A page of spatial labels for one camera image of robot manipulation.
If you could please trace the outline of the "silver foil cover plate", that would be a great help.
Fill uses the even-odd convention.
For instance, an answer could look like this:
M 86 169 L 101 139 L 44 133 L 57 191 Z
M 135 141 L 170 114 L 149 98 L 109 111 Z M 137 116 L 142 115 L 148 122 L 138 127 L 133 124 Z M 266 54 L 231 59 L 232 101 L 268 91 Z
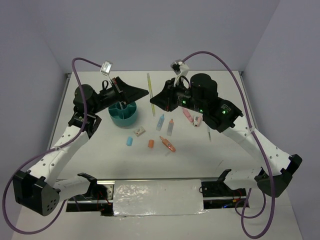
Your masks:
M 113 193 L 115 216 L 179 216 L 205 213 L 201 181 L 117 181 Z

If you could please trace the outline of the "teal round organizer container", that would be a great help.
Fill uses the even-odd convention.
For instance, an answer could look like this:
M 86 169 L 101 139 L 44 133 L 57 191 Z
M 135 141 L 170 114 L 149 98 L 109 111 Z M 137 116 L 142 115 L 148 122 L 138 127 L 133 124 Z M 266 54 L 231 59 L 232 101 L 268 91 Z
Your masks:
M 108 108 L 108 112 L 113 123 L 118 127 L 129 127 L 138 118 L 138 109 L 135 102 L 129 103 L 121 108 L 117 102 Z

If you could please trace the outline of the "blue marker cap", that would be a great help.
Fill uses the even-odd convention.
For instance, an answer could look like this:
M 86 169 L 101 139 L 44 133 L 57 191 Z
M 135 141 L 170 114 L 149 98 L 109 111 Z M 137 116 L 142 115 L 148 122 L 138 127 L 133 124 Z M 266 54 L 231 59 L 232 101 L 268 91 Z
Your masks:
M 132 144 L 133 144 L 133 138 L 129 136 L 126 140 L 126 145 L 130 147 L 132 146 Z

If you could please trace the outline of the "orange highlighter marker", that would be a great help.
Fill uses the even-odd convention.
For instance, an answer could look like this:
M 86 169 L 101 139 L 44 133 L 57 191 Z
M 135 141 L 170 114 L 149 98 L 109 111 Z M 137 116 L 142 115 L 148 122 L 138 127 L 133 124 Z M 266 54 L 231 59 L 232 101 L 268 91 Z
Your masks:
M 173 127 L 174 127 L 174 121 L 173 121 L 173 119 L 171 119 L 171 120 L 169 121 L 169 123 L 168 123 L 168 128 L 167 128 L 167 132 L 166 132 L 166 134 L 167 134 L 168 136 L 171 136 L 171 135 L 172 135 Z

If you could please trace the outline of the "yellow thin pen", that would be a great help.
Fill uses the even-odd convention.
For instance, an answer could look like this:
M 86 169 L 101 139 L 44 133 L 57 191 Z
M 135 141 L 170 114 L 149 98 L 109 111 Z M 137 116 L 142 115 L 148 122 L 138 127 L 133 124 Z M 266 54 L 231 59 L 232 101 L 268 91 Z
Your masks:
M 150 96 L 150 99 L 152 99 L 153 98 L 153 90 L 152 90 L 151 77 L 150 77 L 149 73 L 147 73 L 146 76 L 147 76 L 147 84 L 148 84 L 149 96 Z M 155 117 L 156 116 L 156 111 L 155 111 L 155 106 L 154 106 L 153 103 L 151 103 L 151 110 L 152 110 L 153 117 Z

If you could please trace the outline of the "orange marker cap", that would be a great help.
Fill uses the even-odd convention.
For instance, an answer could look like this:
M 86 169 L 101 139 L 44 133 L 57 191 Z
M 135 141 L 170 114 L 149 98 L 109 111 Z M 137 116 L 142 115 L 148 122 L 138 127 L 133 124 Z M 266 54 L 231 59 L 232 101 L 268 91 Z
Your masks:
M 153 148 L 154 147 L 154 140 L 153 139 L 150 139 L 149 141 L 148 141 L 148 147 L 149 148 Z

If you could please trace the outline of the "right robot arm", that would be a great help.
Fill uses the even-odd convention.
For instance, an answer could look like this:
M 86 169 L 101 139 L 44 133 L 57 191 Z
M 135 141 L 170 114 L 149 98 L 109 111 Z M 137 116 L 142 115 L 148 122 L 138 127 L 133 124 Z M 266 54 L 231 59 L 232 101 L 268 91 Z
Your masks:
M 193 75 L 189 88 L 174 82 L 174 79 L 167 80 L 150 103 L 166 112 L 183 107 L 202 114 L 203 121 L 212 130 L 232 139 L 261 164 L 256 169 L 224 170 L 218 178 L 218 192 L 228 196 L 236 189 L 258 188 L 270 197 L 279 197 L 291 182 L 302 158 L 282 151 L 250 126 L 236 105 L 218 96 L 218 84 L 208 74 Z

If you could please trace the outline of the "orange utility cutter pen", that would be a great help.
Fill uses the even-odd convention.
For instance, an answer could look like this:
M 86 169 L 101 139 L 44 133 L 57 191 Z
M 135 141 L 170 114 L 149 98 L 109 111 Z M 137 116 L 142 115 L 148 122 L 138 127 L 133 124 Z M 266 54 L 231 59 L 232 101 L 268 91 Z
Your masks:
M 162 141 L 162 143 L 171 151 L 171 152 L 175 152 L 176 148 L 164 137 L 160 136 L 159 137 Z

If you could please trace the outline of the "white eraser box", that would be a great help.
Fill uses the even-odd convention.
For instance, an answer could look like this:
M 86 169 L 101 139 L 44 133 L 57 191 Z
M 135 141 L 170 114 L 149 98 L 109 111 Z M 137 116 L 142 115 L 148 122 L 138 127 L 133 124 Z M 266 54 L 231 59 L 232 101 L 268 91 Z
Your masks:
M 133 132 L 134 132 L 134 134 L 135 134 L 137 137 L 139 137 L 139 136 L 141 136 L 143 133 L 145 133 L 146 130 L 141 126 L 141 127 L 137 128 L 137 129 L 135 129 Z

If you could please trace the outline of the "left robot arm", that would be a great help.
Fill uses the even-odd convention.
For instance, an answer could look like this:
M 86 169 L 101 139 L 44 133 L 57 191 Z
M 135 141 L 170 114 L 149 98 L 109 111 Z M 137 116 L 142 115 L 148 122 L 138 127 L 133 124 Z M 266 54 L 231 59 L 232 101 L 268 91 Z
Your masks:
M 148 94 L 146 89 L 128 85 L 119 77 L 113 78 L 110 83 L 103 81 L 99 93 L 89 84 L 78 86 L 74 92 L 73 115 L 52 151 L 27 171 L 19 170 L 14 174 L 16 202 L 42 216 L 48 216 L 59 202 L 77 195 L 91 200 L 100 190 L 105 191 L 106 188 L 87 173 L 79 173 L 61 181 L 58 176 L 97 131 L 102 121 L 97 113 L 116 103 L 128 106 Z

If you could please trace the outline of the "blue highlighter marker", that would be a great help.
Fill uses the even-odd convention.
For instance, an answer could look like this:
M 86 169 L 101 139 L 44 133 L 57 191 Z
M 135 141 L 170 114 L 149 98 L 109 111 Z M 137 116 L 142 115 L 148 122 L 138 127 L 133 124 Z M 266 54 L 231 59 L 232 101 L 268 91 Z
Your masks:
M 157 123 L 157 125 L 156 125 L 156 130 L 157 130 L 157 131 L 160 131 L 160 130 L 162 129 L 164 120 L 165 120 L 165 116 L 164 116 L 164 114 L 162 114 L 162 115 L 159 117 L 158 123 Z

